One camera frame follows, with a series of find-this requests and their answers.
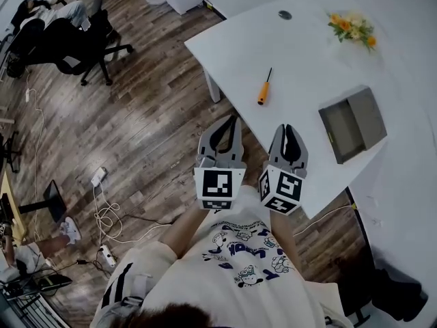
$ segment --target office chair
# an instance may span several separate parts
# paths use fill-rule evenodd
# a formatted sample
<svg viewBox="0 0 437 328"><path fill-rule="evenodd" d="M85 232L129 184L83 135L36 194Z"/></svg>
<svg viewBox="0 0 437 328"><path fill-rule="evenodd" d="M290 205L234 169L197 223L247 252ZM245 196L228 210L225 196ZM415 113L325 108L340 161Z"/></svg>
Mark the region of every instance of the office chair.
<svg viewBox="0 0 437 328"><path fill-rule="evenodd" d="M12 144L14 143L14 137L18 134L18 131L14 131L12 136L6 140L6 142L3 144L3 135L0 134L0 170L3 167L3 160L6 158L6 163L11 166L12 172L17 173L18 170L14 169L13 162L14 159L12 158L12 155L15 154L15 156L21 155L21 152L17 152L12 150Z"/></svg>
<svg viewBox="0 0 437 328"><path fill-rule="evenodd" d="M112 85L104 56L126 49L131 45L121 45L107 49L107 13L104 10L90 18L91 27L87 31L74 27L69 20L59 18L46 29L38 18L26 23L15 37L10 50L17 56L15 67L18 74L22 68L32 64L54 63L64 74L83 74L81 85L88 84L87 76L96 64L100 64L106 85Z"/></svg>

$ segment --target cable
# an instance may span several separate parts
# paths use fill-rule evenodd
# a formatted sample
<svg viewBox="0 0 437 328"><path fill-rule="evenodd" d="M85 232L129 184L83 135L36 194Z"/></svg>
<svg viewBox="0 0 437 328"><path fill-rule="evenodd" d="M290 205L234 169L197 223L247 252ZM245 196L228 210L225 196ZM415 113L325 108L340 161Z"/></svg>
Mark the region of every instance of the cable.
<svg viewBox="0 0 437 328"><path fill-rule="evenodd" d="M37 176L37 166L38 166L38 149L40 148L42 130L44 129L44 112L42 111L42 109L36 107L36 103L38 101L37 92L35 89L29 89L30 72L28 71L27 68L26 68L26 71L27 71L27 78L26 78L27 90L26 90L26 93L29 93L29 97L30 97L30 93L32 91L35 92L34 108L36 111L41 112L41 116L42 116L40 135L38 137L38 141L36 143L36 148L35 148L35 171L33 174L34 175L34 182L35 182L35 202L37 202L38 201L38 186L36 184L36 176ZM41 241L40 234L38 233L38 213L35 213L35 216L33 217L33 221L34 221L34 223L33 223L33 237L34 237L34 239L38 238L38 240Z"/></svg>
<svg viewBox="0 0 437 328"><path fill-rule="evenodd" d="M99 236L99 244L102 244L102 234L104 234L104 236L108 237L109 239L118 242L118 243L133 243L133 242L139 242L141 241L145 236L147 236L149 234L149 232L151 232L152 230L154 230L155 228L159 228L159 227L163 227L163 226L171 226L170 223L168 224L160 224L157 226L152 227L150 230L148 230L140 239L135 239L135 240L131 240L131 241L119 241L117 239L117 237L120 236L120 234L123 232L123 222L120 219L120 217L117 215L116 211L120 210L120 205L118 203L108 203L108 201L106 200L105 196L104 196L104 189L102 186L102 182L100 181L100 188L102 189L102 198L104 200L104 203L107 205L104 208L101 208L99 210L98 205L97 205L97 198L96 198L96 188L93 187L93 195L94 195L94 205L96 206L96 212L94 213L94 217L96 218L96 223L97 223L97 227L100 230L100 236ZM117 219L114 223L114 221L107 216L108 212L111 212L114 214L115 218ZM107 232L105 232L103 230L103 227L107 227L109 228L109 232L111 231L112 227L117 223L120 223L120 229L118 231L118 233L115 236L110 236Z"/></svg>
<svg viewBox="0 0 437 328"><path fill-rule="evenodd" d="M303 231L300 231L299 233L296 233L295 235L293 235L293 237L296 237L299 234L302 234L303 232L308 230L312 225L315 225L317 222L323 220L325 217L327 217L328 215L332 214L333 212L338 211L338 210L343 209L343 208L351 208L351 207L352 207L352 205L345 205L345 206L340 206L337 209L331 210L329 213L326 213L325 215L323 215L320 219L315 220L313 223L311 223L309 226L307 226Z"/></svg>

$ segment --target sleeve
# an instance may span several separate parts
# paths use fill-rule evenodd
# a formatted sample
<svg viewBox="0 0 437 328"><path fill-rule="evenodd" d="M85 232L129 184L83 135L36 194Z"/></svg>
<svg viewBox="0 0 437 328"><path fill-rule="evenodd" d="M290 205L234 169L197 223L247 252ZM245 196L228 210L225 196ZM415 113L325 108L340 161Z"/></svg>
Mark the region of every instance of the sleeve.
<svg viewBox="0 0 437 328"><path fill-rule="evenodd" d="M158 241L129 250L109 279L90 327L101 327L101 318L107 321L107 313L125 298L144 299L177 259L168 245Z"/></svg>

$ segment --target person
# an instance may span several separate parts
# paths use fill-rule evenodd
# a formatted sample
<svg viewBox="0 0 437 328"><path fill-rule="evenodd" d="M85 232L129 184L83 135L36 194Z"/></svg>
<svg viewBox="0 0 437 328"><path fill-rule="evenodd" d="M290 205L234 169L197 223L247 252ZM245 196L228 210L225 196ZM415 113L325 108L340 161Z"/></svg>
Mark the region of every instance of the person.
<svg viewBox="0 0 437 328"><path fill-rule="evenodd" d="M3 224L5 246L0 254L0 281L8 283L14 279L41 269L47 257L81 240L81 234L71 217L66 217L61 224L61 236L14 247L12 229Z"/></svg>
<svg viewBox="0 0 437 328"><path fill-rule="evenodd" d="M193 207L158 241L131 249L91 327L352 328L300 272L288 217L243 186L231 210Z"/></svg>
<svg viewBox="0 0 437 328"><path fill-rule="evenodd" d="M87 20L87 8L83 1L73 1L58 10L52 6L59 0L24 0L18 7L12 24L15 26L16 35L29 21L39 18L44 21L47 28L50 23L58 18L67 18L75 27L80 27Z"/></svg>

